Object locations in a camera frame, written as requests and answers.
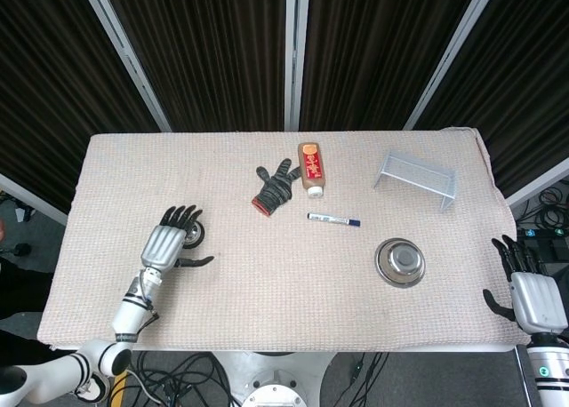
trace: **gray floor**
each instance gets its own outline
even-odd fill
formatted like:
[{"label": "gray floor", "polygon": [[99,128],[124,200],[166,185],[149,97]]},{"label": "gray floor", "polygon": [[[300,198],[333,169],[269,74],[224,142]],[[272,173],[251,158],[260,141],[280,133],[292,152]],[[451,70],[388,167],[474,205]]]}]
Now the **gray floor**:
[{"label": "gray floor", "polygon": [[[53,271],[57,264],[64,227],[36,213],[28,223],[17,223],[11,202],[0,204],[0,218],[6,221],[7,238],[3,246],[30,243],[33,251],[26,258],[6,256],[21,267]],[[26,338],[34,338],[41,314],[18,314],[0,321],[0,329]],[[149,365],[161,370],[171,370],[187,353],[161,353],[154,355]],[[337,355],[322,385],[321,405],[334,404],[340,391],[347,386],[358,355]],[[359,381],[342,398],[339,406],[348,406]],[[370,393],[367,406],[519,406],[525,405],[522,380],[517,363],[511,353],[504,354],[391,354],[385,369]],[[204,393],[213,397],[211,406],[224,405],[220,394]],[[126,394],[123,405],[131,405],[133,393]],[[46,404],[51,407],[82,406],[71,395]]]}]

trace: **marker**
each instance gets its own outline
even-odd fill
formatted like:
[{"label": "marker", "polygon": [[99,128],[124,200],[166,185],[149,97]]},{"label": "marker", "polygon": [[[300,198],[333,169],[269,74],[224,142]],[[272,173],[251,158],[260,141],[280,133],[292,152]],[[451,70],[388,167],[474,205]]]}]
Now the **marker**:
[{"label": "marker", "polygon": [[347,218],[336,218],[327,214],[309,213],[307,214],[309,220],[320,220],[321,222],[340,223],[342,225],[350,225],[351,227],[359,227],[360,221]]}]

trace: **robotic arm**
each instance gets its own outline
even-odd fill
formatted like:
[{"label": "robotic arm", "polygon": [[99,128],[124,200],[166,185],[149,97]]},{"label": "robotic arm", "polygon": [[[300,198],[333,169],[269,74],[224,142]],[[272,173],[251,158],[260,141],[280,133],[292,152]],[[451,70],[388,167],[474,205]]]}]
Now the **robotic arm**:
[{"label": "robotic arm", "polygon": [[132,280],[113,320],[116,342],[91,340],[74,354],[33,366],[0,368],[0,407],[16,406],[26,398],[47,403],[75,391],[77,397],[98,403],[108,394],[104,376],[116,376],[128,367],[140,332],[158,319],[152,299],[162,277],[173,267],[201,267],[213,260],[179,259],[186,234],[201,210],[171,207],[154,228],[140,256],[143,269]]},{"label": "robotic arm", "polygon": [[509,281],[512,307],[498,305],[484,290],[488,307],[507,318],[532,337],[527,352],[544,407],[569,405],[569,347],[559,339],[567,328],[567,317],[553,278],[522,244],[504,235],[493,239]]}]

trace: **stainless steel bowl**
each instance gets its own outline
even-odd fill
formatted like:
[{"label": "stainless steel bowl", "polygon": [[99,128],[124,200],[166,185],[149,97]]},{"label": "stainless steel bowl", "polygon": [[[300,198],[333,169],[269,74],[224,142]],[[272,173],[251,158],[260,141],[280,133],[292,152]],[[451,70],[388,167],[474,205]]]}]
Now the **stainless steel bowl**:
[{"label": "stainless steel bowl", "polygon": [[390,238],[375,251],[375,267],[395,287],[413,287],[425,275],[425,258],[415,244],[403,238]]}]

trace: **white cap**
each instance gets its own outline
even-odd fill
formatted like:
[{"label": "white cap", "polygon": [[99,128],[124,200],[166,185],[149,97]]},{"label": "white cap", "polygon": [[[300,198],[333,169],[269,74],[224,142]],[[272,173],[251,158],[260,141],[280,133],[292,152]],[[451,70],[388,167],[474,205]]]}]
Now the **white cap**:
[{"label": "white cap", "polygon": [[310,187],[309,188],[309,197],[310,198],[320,198],[324,195],[324,190],[322,187]]}]

